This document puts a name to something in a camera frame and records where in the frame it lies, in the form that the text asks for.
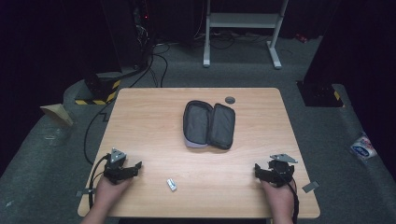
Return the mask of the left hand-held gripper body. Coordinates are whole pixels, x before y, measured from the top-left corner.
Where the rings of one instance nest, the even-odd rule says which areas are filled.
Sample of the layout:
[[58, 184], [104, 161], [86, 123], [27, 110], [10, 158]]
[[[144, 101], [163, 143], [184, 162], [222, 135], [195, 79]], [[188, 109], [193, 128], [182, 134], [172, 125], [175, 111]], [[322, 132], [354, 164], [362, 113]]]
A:
[[104, 176], [113, 184], [118, 184], [118, 177], [126, 161], [126, 154], [116, 148], [112, 148], [105, 165]]

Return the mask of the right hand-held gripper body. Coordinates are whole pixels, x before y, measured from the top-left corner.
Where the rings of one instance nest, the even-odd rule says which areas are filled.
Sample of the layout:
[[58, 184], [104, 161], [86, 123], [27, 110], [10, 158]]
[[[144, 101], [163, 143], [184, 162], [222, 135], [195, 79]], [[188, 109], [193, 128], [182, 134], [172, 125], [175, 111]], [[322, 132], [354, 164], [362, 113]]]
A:
[[267, 182], [277, 188], [288, 184], [293, 179], [294, 163], [297, 163], [297, 160], [284, 153], [271, 155], [270, 158], [268, 162], [270, 174]]

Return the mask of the dark grey pencil case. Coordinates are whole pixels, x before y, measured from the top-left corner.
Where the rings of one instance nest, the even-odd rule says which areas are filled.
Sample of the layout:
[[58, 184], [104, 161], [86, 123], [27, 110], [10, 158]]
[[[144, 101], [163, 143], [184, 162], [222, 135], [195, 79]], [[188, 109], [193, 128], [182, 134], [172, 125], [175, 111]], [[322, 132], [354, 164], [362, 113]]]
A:
[[233, 145], [235, 112], [232, 108], [193, 100], [186, 104], [182, 127], [187, 147], [212, 146], [230, 149]]

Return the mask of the person's right hand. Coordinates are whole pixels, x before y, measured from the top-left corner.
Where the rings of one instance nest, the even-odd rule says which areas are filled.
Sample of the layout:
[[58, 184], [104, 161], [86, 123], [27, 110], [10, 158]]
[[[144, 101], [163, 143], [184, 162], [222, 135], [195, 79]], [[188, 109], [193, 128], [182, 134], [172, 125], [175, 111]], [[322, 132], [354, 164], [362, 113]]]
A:
[[291, 218], [294, 209], [294, 198], [290, 188], [288, 186], [276, 188], [265, 181], [261, 181], [261, 183], [273, 218]]

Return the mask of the person's left hand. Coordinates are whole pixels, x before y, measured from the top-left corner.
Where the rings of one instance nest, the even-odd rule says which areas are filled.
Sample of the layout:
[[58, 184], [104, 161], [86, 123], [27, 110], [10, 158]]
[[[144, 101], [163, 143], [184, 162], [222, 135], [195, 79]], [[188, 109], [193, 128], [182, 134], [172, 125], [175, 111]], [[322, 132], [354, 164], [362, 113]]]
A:
[[108, 213], [132, 183], [132, 178], [113, 184], [102, 176], [97, 184], [92, 210]]

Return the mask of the black yellow striped base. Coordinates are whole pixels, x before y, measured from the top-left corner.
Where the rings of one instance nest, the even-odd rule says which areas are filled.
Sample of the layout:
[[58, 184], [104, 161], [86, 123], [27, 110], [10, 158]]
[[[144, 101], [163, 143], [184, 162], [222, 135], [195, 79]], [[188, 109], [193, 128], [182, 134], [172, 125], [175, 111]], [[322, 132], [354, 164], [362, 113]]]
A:
[[97, 75], [85, 77], [76, 97], [77, 105], [107, 105], [116, 97], [119, 79], [102, 79]]

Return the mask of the tan cardboard piece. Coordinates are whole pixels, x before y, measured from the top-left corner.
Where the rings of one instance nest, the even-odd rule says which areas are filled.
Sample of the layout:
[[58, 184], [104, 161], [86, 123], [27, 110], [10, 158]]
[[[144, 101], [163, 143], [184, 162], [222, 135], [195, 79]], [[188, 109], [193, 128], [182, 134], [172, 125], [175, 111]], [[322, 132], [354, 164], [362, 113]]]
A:
[[42, 105], [40, 109], [60, 126], [71, 127], [74, 121], [62, 104]]

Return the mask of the black box with yellow stripe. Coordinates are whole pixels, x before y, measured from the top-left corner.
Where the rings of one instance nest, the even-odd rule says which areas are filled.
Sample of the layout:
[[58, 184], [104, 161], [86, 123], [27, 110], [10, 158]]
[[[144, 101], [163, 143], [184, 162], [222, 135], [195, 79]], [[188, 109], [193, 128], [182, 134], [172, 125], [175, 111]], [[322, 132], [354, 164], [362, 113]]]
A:
[[298, 81], [297, 87], [306, 106], [343, 107], [338, 91], [331, 84], [316, 84]]

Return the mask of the white blue plastic packet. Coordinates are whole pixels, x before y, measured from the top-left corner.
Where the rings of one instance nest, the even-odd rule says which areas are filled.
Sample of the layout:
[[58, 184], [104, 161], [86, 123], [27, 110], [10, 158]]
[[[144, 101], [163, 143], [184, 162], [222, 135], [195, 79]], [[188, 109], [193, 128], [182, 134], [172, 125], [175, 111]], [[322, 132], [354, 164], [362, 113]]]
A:
[[365, 132], [350, 146], [350, 152], [358, 159], [366, 161], [377, 155], [371, 140]]

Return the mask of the dark equipment rack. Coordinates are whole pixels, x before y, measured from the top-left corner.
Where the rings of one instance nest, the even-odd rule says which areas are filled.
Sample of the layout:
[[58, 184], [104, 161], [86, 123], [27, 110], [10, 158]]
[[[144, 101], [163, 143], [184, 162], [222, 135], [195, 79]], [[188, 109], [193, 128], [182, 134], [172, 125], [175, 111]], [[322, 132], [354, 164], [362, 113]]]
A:
[[147, 0], [102, 0], [102, 6], [121, 72], [144, 69], [152, 47]]

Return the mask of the white metal stand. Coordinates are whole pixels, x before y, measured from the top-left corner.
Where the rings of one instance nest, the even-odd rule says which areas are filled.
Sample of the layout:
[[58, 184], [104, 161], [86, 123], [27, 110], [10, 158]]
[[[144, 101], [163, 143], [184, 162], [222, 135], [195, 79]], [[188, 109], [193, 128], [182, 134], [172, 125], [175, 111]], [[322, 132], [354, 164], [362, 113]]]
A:
[[273, 35], [266, 42], [275, 69], [281, 69], [282, 64], [276, 52], [276, 41], [282, 26], [289, 0], [282, 0], [278, 13], [218, 13], [211, 11], [211, 0], [206, 0], [205, 14], [205, 45], [203, 54], [203, 67], [210, 66], [210, 29], [211, 28], [252, 28], [272, 29]]

